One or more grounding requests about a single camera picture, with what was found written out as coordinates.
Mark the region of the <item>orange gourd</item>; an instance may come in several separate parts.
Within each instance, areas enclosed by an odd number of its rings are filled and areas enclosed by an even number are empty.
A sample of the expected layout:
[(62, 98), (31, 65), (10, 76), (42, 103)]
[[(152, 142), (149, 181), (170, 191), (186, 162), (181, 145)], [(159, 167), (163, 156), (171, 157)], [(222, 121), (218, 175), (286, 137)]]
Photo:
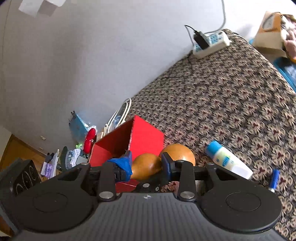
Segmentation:
[(163, 169), (162, 154), (167, 153), (173, 161), (183, 160), (196, 165), (194, 153), (181, 144), (166, 146), (157, 156), (151, 153), (144, 153), (135, 158), (132, 163), (131, 179), (145, 181)]

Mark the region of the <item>white blue-capped lotion tube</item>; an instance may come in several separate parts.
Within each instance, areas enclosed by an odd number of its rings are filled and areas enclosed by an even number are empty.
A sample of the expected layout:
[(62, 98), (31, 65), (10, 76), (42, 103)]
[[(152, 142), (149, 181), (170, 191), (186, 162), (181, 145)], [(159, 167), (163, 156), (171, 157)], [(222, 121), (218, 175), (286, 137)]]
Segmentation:
[(252, 177), (253, 171), (232, 152), (217, 141), (212, 141), (205, 149), (206, 155), (217, 165), (245, 179)]

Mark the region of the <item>blue white marker pen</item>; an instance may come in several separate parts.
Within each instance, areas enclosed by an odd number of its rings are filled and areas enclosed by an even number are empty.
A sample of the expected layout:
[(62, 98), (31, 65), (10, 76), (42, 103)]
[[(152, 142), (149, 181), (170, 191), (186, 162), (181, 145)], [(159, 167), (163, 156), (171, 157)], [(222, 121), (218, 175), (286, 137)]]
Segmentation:
[(272, 176), (271, 176), (271, 181), (270, 181), (269, 187), (268, 187), (269, 191), (271, 191), (273, 193), (275, 192), (275, 190), (278, 186), (279, 178), (280, 178), (280, 171), (278, 169), (274, 169)]

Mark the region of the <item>red cardboard box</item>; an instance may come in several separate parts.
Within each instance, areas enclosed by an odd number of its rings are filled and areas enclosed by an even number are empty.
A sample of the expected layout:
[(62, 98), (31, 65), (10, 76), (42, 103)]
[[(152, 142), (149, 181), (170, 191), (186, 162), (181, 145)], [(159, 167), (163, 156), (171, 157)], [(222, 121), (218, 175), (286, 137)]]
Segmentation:
[(120, 158), (130, 150), (133, 162), (144, 153), (158, 156), (163, 148), (164, 134), (139, 116), (134, 116), (93, 145), (89, 175), (97, 185), (96, 191), (106, 195), (106, 198), (114, 199), (117, 191), (131, 191), (140, 182), (134, 179), (116, 182), (113, 163), (107, 162), (109, 159)]

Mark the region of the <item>red round toy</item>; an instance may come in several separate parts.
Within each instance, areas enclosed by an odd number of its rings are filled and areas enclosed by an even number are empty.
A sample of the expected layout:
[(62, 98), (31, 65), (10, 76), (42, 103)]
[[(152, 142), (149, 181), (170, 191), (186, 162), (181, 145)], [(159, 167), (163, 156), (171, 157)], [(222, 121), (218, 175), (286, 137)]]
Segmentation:
[(85, 154), (89, 154), (91, 152), (95, 141), (96, 141), (96, 129), (91, 128), (85, 137), (85, 141), (83, 145), (83, 152)]

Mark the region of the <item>blue plastic bag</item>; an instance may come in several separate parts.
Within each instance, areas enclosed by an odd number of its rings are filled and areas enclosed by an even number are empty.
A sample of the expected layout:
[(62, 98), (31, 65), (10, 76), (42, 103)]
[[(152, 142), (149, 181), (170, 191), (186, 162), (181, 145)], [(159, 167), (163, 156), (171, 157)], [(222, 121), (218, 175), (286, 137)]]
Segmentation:
[(72, 111), (69, 120), (69, 128), (73, 140), (78, 144), (84, 144), (86, 135), (91, 129), (91, 126), (82, 120), (75, 111)]

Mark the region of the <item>floral patterned tablecloth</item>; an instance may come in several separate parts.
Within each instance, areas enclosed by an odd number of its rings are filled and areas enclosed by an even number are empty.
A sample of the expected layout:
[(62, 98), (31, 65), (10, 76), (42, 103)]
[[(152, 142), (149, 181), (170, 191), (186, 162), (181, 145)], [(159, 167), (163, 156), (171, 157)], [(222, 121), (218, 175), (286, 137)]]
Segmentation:
[(295, 92), (273, 65), (236, 33), (229, 47), (204, 59), (189, 53), (132, 98), (128, 117), (140, 116), (165, 134), (165, 144), (191, 149), (198, 166), (217, 140), (276, 194), (282, 215), (275, 229), (295, 240)]

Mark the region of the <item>black speaker box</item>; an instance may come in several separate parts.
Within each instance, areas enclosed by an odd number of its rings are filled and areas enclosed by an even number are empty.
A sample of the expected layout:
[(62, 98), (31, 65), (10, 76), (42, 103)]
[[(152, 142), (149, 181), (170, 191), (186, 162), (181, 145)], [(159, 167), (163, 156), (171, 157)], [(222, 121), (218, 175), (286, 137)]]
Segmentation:
[(15, 196), (41, 183), (33, 160), (15, 160), (1, 171), (1, 190), (7, 189)]

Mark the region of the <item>black plug adapter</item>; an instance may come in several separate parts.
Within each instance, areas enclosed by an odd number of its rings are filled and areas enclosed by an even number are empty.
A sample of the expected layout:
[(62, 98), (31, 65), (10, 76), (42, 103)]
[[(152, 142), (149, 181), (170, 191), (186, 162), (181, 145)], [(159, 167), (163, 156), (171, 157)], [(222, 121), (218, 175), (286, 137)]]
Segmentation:
[(210, 46), (207, 37), (200, 31), (194, 31), (193, 38), (202, 50), (207, 49)]

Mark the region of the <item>white power strip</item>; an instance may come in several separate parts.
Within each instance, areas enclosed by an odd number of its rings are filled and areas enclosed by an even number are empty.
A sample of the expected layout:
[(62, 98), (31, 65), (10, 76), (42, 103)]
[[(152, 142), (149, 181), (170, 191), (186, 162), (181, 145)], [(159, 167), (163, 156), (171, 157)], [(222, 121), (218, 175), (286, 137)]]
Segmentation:
[(207, 36), (209, 47), (202, 50), (198, 44), (195, 44), (193, 48), (193, 54), (198, 58), (202, 59), (215, 52), (218, 52), (228, 46), (230, 46), (231, 40), (228, 38), (225, 32), (220, 31)]

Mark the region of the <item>brown cardboard box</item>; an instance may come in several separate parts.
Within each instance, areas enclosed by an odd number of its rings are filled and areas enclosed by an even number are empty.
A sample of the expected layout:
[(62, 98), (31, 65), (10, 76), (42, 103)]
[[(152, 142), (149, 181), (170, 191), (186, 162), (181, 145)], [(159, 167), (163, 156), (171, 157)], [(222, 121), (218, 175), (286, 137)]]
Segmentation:
[(295, 17), (280, 12), (266, 12), (252, 45), (266, 53), (290, 58), (286, 42), (293, 41), (290, 37), (295, 33)]

